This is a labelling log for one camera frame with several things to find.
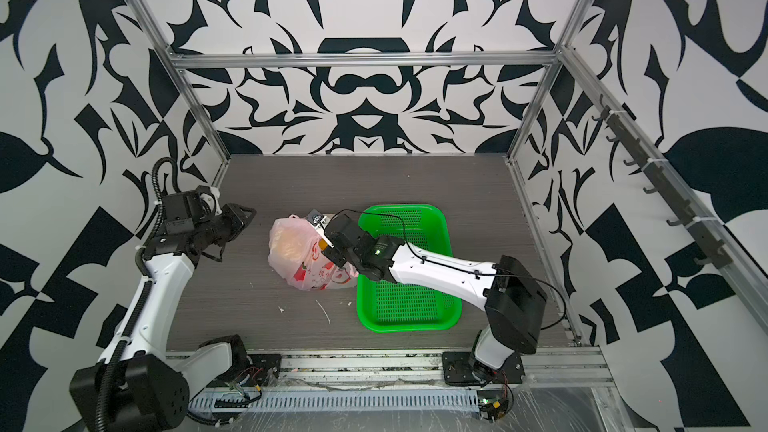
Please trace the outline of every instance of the robotic arm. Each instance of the robotic arm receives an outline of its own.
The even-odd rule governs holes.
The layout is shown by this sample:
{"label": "robotic arm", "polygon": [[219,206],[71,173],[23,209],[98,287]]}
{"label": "robotic arm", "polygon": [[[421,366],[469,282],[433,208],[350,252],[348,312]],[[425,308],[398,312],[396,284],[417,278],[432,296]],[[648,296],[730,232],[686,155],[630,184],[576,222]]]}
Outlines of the robotic arm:
{"label": "robotic arm", "polygon": [[220,262],[205,249],[216,244],[223,254],[256,214],[237,204],[220,206],[218,198],[216,188],[205,186],[162,197],[158,224],[136,254],[142,277],[125,318],[97,364],[78,370],[70,382],[89,430],[175,428],[190,398],[212,380],[229,382],[248,366],[236,335],[202,344],[175,368],[165,357],[170,324],[200,256]]}
{"label": "robotic arm", "polygon": [[372,281],[423,285],[485,310],[489,326],[478,334],[469,359],[480,383],[493,380],[515,351],[536,352],[547,295],[517,259],[503,255],[497,264],[470,262],[391,235],[373,238],[346,215],[324,226],[316,211],[307,219],[323,234],[322,254],[335,265],[349,262]]}
{"label": "robotic arm", "polygon": [[[156,192],[158,168],[153,169]],[[158,223],[136,254],[142,277],[128,312],[96,365],[75,372],[70,383],[89,430],[175,428],[187,415],[190,398],[209,382],[229,383],[248,367],[236,335],[207,341],[175,367],[165,356],[170,324],[200,256],[220,262],[221,256],[205,249],[219,245],[223,254],[256,214],[236,204],[220,206],[218,199],[218,190],[205,186],[162,197]],[[493,380],[515,351],[536,351],[547,296],[527,280],[530,274],[516,259],[470,262],[389,235],[374,239],[346,215],[328,221],[312,211],[307,219],[323,236],[322,253],[334,264],[349,262],[373,281],[423,285],[484,309],[490,325],[479,332],[468,364],[479,383]]]}

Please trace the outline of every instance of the pink plastic bag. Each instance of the pink plastic bag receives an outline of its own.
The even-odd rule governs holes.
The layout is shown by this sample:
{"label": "pink plastic bag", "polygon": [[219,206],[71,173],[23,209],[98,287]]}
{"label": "pink plastic bag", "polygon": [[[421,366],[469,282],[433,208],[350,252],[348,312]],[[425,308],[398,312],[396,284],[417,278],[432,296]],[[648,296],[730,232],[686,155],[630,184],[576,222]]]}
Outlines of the pink plastic bag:
{"label": "pink plastic bag", "polygon": [[299,290],[324,290],[357,286],[357,270],[335,266],[320,251],[320,234],[304,218],[275,220],[270,230],[270,266]]}

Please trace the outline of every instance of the green plastic basket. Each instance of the green plastic basket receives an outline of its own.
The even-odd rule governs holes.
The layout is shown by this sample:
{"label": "green plastic basket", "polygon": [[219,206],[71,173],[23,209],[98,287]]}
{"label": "green plastic basket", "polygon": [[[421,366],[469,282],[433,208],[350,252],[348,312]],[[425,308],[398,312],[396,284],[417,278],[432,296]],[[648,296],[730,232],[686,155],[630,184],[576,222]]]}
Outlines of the green plastic basket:
{"label": "green plastic basket", "polygon": [[[426,204],[373,206],[366,212],[392,214],[406,222],[410,243],[437,254],[451,255],[446,216]],[[402,223],[394,217],[360,215],[366,232],[402,237]],[[462,300],[421,285],[357,279],[357,316],[374,332],[444,331],[462,316]]]}

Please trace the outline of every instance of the gray wooden table surface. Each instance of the gray wooden table surface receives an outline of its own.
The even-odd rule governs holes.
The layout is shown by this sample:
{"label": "gray wooden table surface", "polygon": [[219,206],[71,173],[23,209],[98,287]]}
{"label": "gray wooden table surface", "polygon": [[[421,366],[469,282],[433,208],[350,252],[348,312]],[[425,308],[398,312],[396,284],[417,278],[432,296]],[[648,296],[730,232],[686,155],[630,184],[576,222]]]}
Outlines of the gray wooden table surface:
{"label": "gray wooden table surface", "polygon": [[[195,350],[228,334],[240,334],[247,348],[257,349],[472,346],[487,321],[485,312],[466,302],[461,320],[447,331],[377,334],[360,324],[354,288],[303,292],[286,284],[266,262],[270,228],[277,218],[305,216],[312,208],[335,213],[376,204],[431,204],[446,215],[454,256],[496,262],[511,255],[534,277],[546,279],[510,172],[496,154],[234,156],[221,198],[253,207],[257,216],[227,245],[224,263],[201,259],[180,300],[169,350]],[[558,317],[550,300],[544,322]],[[560,325],[539,339],[540,346],[569,343]]]}

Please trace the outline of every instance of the white debris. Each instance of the white debris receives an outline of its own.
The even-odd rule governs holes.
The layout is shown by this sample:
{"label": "white debris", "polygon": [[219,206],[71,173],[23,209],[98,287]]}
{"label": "white debris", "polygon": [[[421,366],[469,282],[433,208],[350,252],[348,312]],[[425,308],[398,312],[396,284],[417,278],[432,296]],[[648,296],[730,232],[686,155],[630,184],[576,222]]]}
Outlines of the white debris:
{"label": "white debris", "polygon": [[326,315],[326,318],[328,319],[328,323],[330,324],[330,323],[331,323],[331,318],[330,318],[330,317],[328,317],[328,312],[326,312],[326,308],[324,308],[324,307],[322,306],[322,304],[321,304],[321,303],[319,303],[319,302],[317,302],[317,304],[318,304],[318,305],[320,306],[320,308],[322,309],[322,312],[323,312],[323,313]]}

